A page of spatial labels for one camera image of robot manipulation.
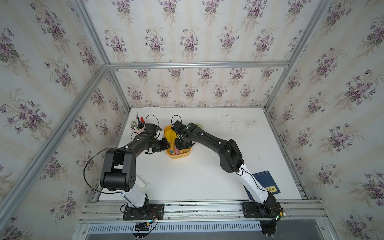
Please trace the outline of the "yellow plastic storage box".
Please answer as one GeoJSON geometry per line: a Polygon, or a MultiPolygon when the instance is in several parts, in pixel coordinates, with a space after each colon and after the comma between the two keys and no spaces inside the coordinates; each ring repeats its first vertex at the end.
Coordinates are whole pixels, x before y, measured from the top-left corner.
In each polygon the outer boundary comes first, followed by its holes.
{"type": "Polygon", "coordinates": [[[167,142],[170,144],[170,148],[166,150],[167,155],[172,159],[179,159],[186,157],[190,154],[191,148],[179,150],[176,147],[175,140],[178,139],[178,135],[174,130],[172,130],[172,126],[169,125],[165,127],[164,129],[164,137],[166,138],[167,142]]]}

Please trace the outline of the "yellow shovel yellow handle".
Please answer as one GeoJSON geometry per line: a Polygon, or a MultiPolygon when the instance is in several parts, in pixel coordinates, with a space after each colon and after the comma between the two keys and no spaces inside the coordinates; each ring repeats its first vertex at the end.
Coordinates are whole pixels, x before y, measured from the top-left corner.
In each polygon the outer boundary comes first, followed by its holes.
{"type": "Polygon", "coordinates": [[[166,137],[167,141],[170,143],[170,148],[167,150],[168,155],[176,156],[175,139],[177,138],[177,134],[172,129],[168,129],[168,130],[165,130],[164,136],[166,137]]]}

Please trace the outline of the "light green shovel wooden handle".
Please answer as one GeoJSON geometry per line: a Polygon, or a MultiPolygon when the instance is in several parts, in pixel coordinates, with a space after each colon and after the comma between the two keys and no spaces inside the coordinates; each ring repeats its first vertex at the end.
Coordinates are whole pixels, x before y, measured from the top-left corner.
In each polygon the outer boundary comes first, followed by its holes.
{"type": "Polygon", "coordinates": [[[204,130],[204,127],[201,124],[196,123],[196,126],[198,126],[200,129],[204,130]]]}

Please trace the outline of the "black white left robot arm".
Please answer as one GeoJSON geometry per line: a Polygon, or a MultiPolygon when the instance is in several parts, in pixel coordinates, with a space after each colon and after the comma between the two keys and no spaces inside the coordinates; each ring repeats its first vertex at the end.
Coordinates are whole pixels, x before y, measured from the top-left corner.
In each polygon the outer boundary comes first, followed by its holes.
{"type": "Polygon", "coordinates": [[[151,155],[169,148],[170,143],[166,138],[140,134],[124,147],[107,150],[100,186],[108,190],[108,194],[121,195],[131,208],[144,208],[148,196],[136,186],[136,158],[141,153],[151,155]]]}

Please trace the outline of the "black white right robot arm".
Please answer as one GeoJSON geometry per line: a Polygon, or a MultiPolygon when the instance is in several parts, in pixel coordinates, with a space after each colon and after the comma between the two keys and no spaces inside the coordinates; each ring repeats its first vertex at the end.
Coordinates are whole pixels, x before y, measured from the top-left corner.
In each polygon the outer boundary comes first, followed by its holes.
{"type": "Polygon", "coordinates": [[[238,177],[245,190],[248,191],[251,200],[262,211],[268,214],[283,211],[281,204],[278,203],[274,195],[250,173],[236,141],[217,138],[193,123],[184,125],[180,121],[176,121],[172,124],[172,130],[178,136],[176,147],[179,150],[189,149],[195,143],[199,143],[215,152],[219,156],[221,168],[238,177]]]}

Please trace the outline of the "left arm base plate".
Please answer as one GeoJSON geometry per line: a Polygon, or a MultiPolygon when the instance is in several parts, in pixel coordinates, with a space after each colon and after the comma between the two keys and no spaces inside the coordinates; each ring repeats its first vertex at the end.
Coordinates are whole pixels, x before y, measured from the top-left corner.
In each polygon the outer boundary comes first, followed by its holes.
{"type": "Polygon", "coordinates": [[[131,208],[128,205],[125,205],[123,210],[123,220],[162,220],[164,218],[164,213],[164,204],[149,204],[142,208],[131,208]]]}

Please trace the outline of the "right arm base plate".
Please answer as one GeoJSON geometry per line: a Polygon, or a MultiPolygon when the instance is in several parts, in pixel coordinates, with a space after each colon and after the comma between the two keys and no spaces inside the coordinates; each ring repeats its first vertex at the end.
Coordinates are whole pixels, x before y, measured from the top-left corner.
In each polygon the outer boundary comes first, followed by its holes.
{"type": "Polygon", "coordinates": [[[243,202],[241,207],[246,219],[274,219],[277,221],[284,215],[283,208],[279,202],[272,202],[271,204],[243,202]]]}

